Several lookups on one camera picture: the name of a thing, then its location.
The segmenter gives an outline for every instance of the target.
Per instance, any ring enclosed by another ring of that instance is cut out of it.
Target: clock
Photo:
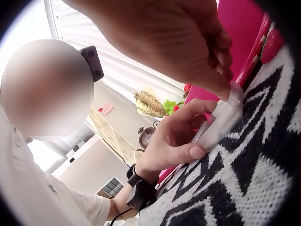
[[[140,134],[139,144],[143,149],[138,149],[137,151],[142,151],[142,152],[145,151],[145,149],[148,147],[148,145],[155,133],[155,130],[156,130],[159,122],[160,121],[155,121],[153,123],[153,127],[148,127],[146,129],[144,129],[143,127],[139,128],[139,130],[138,130],[138,134]]]

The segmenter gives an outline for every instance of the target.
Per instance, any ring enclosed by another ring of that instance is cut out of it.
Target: gold decorative object
[[[157,118],[164,117],[165,109],[151,88],[145,88],[140,95],[134,93],[134,97],[136,98],[136,107],[139,114]]]

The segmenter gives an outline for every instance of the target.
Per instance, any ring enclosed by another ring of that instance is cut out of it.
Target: red flower
[[[179,109],[179,105],[176,105],[176,106],[174,106],[173,107],[173,111],[175,112],[176,110],[178,110]]]

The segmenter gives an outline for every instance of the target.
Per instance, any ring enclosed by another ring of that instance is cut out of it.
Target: white shirt
[[[102,226],[110,200],[69,189],[34,162],[22,134],[0,105],[0,191],[15,216],[28,226]]]

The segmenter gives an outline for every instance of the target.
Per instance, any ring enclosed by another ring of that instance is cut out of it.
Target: white curtain
[[[104,70],[102,82],[135,102],[133,93],[150,87],[161,101],[183,101],[184,84],[132,60],[115,49],[85,15],[61,0],[48,0],[53,25],[59,40],[77,50],[95,46]]]

